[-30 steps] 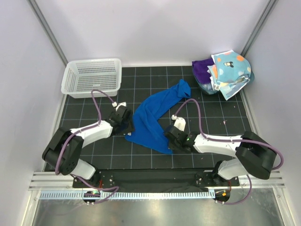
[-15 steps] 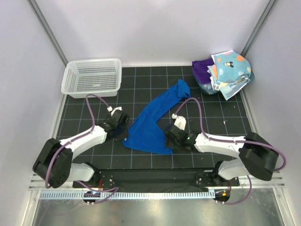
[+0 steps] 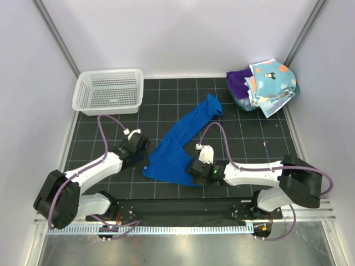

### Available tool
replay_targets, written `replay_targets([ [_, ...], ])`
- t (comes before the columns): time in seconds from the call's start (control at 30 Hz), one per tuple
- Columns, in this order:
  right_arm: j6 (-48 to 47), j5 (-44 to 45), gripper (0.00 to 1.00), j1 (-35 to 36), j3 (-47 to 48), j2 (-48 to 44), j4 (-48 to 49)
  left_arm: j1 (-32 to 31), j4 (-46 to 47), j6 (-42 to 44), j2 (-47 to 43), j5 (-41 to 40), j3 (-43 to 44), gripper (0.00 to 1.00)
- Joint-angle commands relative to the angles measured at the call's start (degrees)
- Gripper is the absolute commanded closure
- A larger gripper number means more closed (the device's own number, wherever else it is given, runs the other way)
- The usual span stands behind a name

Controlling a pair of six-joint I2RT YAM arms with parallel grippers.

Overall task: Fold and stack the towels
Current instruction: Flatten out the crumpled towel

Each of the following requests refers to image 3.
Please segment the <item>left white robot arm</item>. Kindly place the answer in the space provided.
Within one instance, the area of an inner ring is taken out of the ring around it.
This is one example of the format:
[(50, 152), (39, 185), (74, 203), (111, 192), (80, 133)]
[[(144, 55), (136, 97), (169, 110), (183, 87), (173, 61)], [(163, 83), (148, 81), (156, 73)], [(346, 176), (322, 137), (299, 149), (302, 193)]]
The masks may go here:
[(82, 167), (65, 173), (50, 172), (34, 201), (34, 209), (47, 219), (50, 229), (63, 229), (76, 218), (87, 216), (106, 222), (115, 220), (119, 212), (117, 199), (107, 192), (85, 192), (109, 176), (145, 167), (149, 144), (149, 139), (135, 130), (118, 147)]

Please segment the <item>blue microfiber towel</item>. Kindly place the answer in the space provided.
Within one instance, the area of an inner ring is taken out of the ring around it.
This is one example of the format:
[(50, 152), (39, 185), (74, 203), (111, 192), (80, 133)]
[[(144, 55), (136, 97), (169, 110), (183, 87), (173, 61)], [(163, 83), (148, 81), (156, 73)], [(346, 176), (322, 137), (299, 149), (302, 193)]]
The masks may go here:
[(214, 116), (223, 116), (219, 100), (209, 94), (206, 100), (181, 118), (165, 135), (149, 156), (143, 176), (178, 185), (194, 187), (192, 177), (185, 172), (191, 157), (184, 146), (205, 127)]

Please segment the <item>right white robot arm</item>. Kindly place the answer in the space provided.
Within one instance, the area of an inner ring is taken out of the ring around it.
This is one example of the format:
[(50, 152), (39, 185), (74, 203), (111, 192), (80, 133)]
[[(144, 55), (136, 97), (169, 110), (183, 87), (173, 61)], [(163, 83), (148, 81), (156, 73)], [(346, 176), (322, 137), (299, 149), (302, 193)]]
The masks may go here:
[(276, 209), (290, 204), (309, 209), (320, 207), (322, 174), (296, 156), (251, 164), (192, 159), (185, 171), (200, 185), (263, 186), (243, 206), (246, 219), (266, 219)]

